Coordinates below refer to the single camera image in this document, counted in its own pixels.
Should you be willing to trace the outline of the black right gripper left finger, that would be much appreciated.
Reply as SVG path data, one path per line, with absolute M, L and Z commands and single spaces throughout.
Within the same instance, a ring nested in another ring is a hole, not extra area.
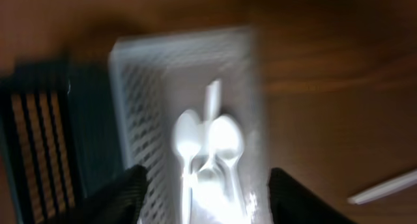
M 77 206 L 49 223 L 137 223 L 149 183 L 147 170 L 135 165 Z

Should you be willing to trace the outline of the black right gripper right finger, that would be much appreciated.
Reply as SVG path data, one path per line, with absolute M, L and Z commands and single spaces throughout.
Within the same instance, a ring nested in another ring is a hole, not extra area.
M 271 169 L 268 189 L 275 224 L 354 223 L 279 167 Z

